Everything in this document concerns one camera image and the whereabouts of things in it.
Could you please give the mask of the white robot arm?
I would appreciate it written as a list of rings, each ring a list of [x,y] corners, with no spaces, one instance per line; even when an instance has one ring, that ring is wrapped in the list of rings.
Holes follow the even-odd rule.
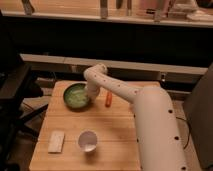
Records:
[[[84,71],[87,95],[95,100],[100,88],[132,105],[142,171],[187,171],[187,162],[171,97],[157,85],[135,86],[107,75],[97,64]]]

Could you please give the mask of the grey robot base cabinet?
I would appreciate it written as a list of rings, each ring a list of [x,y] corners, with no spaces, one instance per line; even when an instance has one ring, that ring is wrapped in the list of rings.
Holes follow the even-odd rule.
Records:
[[[183,103],[203,171],[213,171],[213,63]]]

